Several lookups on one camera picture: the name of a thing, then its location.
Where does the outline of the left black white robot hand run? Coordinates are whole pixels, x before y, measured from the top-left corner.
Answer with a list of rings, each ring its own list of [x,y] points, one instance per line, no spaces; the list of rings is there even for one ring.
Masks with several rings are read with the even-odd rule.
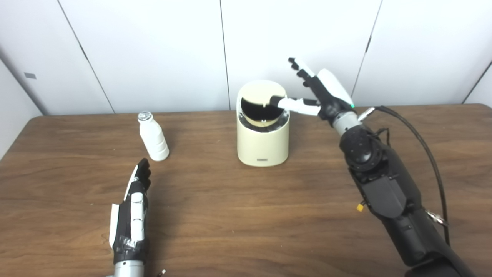
[[[146,235],[150,175],[149,161],[143,158],[135,165],[123,201],[112,204],[109,244],[114,264],[132,260],[146,263],[150,248]]]

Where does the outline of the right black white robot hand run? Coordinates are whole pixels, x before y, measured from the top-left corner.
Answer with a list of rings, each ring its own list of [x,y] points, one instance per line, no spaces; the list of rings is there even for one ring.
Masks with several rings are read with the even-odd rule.
[[[288,61],[297,76],[303,80],[303,86],[312,91],[315,99],[271,96],[269,105],[289,112],[318,116],[330,123],[340,113],[354,110],[352,98],[331,71],[322,69],[315,74],[299,58],[290,57]]]

